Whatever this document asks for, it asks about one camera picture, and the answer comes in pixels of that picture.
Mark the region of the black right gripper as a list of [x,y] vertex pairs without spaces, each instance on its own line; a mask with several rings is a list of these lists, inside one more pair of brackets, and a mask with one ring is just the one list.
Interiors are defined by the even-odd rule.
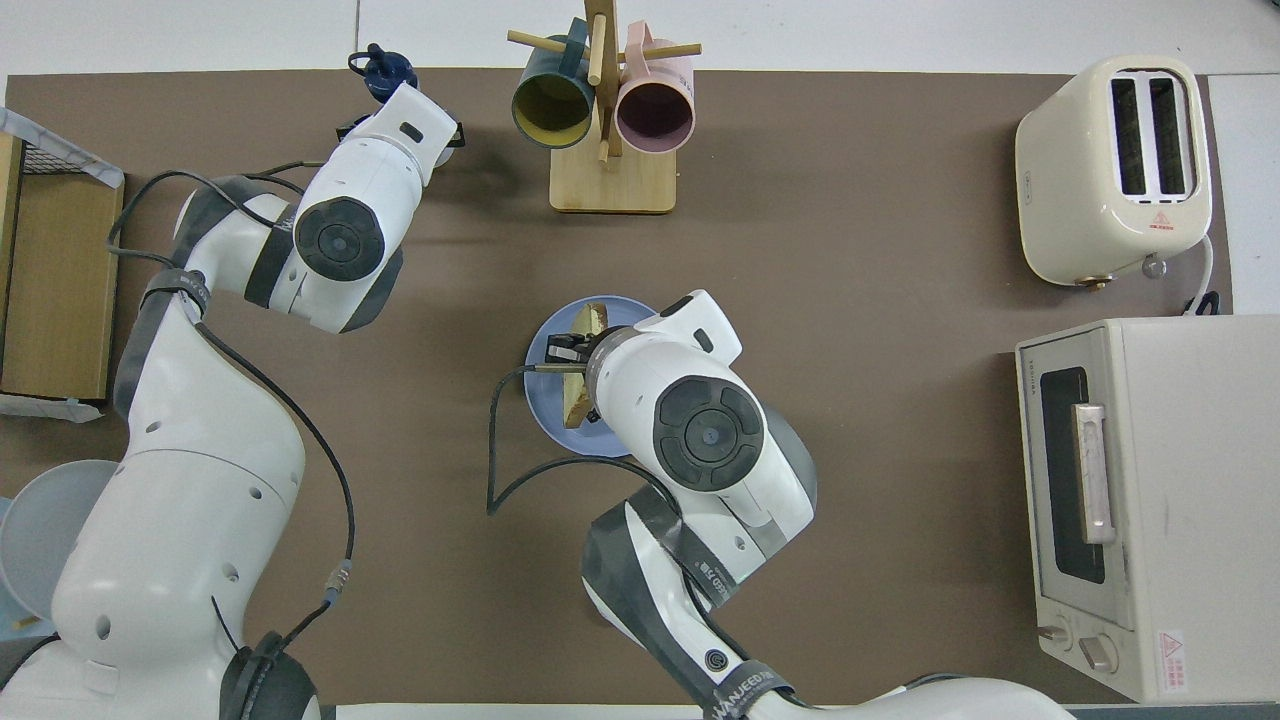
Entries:
[[[445,143],[445,149],[462,149],[466,146],[465,124],[456,123],[453,135]],[[582,374],[588,374],[590,361],[596,352],[602,337],[599,334],[550,334],[547,338],[548,363],[582,363]]]

